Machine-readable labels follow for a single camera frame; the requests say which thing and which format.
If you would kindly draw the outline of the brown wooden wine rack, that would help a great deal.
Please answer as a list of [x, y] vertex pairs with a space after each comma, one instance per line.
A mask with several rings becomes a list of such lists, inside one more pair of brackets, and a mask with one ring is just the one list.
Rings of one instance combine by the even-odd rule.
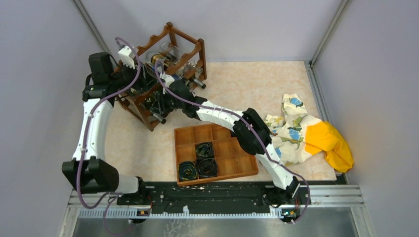
[[171, 112], [154, 73], [155, 62], [162, 60], [165, 72], [181, 80], [189, 90], [204, 89], [207, 79], [205, 44], [203, 39], [195, 39], [168, 22], [160, 35], [152, 35], [145, 46], [137, 48], [137, 54], [143, 63], [142, 76], [116, 100], [153, 131], [159, 123], [166, 122]]

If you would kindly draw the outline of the clear glass bottle back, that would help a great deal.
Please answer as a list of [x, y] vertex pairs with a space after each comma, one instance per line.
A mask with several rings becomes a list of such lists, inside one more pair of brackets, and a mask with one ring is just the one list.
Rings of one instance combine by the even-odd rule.
[[194, 47], [189, 53], [182, 48], [175, 46], [173, 43], [164, 41], [160, 45], [160, 53], [170, 53], [177, 58], [174, 66], [167, 69], [168, 74], [190, 79], [191, 77], [198, 77], [203, 72], [203, 64], [197, 58], [200, 52], [200, 47]]

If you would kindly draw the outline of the dark wine bottle beige label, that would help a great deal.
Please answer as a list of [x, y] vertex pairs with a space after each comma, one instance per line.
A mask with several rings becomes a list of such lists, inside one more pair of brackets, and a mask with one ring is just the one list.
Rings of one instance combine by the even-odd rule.
[[196, 77], [191, 77], [190, 79], [187, 79], [185, 84], [190, 89], [194, 89], [196, 87], [199, 87], [201, 89], [205, 89], [206, 86], [207, 86], [205, 83], [203, 83], [201, 80], [199, 80]]

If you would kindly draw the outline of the wooden compartment tray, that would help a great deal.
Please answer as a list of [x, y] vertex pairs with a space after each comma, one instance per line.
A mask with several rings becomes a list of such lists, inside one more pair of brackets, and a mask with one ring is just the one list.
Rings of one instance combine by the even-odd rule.
[[232, 131], [216, 124], [174, 130], [177, 184], [191, 186], [258, 174]]

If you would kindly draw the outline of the green wine bottle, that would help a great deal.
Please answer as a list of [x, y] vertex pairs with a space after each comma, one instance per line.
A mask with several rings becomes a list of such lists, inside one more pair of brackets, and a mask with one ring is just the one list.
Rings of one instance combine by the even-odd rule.
[[159, 123], [165, 124], [167, 122], [163, 112], [160, 109], [150, 108], [151, 116], [155, 118]]

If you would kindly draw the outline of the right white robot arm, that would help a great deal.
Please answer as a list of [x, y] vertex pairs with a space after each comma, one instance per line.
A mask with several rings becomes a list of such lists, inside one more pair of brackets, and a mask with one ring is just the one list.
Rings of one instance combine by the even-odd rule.
[[271, 132], [262, 118], [252, 108], [245, 111], [231, 110], [216, 105], [206, 98], [194, 95], [180, 80], [171, 76], [159, 79], [164, 89], [165, 103], [173, 110], [181, 110], [187, 117], [211, 122], [234, 133], [240, 147], [255, 156], [272, 177], [283, 203], [292, 203], [298, 195], [299, 182], [296, 174], [284, 166], [277, 154]]

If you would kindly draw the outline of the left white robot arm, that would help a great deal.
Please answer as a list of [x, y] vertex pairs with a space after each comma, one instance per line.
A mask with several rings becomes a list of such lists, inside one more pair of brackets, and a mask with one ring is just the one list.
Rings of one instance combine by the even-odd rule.
[[62, 164], [62, 173], [79, 194], [128, 194], [136, 204], [148, 198], [140, 179], [126, 176], [105, 161], [105, 138], [108, 121], [115, 98], [125, 89], [134, 86], [143, 75], [135, 52], [122, 48], [119, 68], [115, 69], [113, 57], [106, 52], [89, 56], [91, 73], [86, 77], [82, 92], [84, 117], [81, 134], [71, 161]]

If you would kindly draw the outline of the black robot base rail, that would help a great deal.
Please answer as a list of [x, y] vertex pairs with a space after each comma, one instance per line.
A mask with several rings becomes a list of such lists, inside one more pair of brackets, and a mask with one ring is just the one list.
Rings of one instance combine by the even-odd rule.
[[136, 195], [84, 195], [84, 208], [76, 192], [68, 207], [83, 219], [127, 219], [141, 223], [153, 219], [279, 219], [291, 223], [310, 208], [363, 207], [356, 185], [302, 184], [287, 199], [271, 182], [214, 182], [180, 187], [173, 182], [146, 183], [145, 197]]

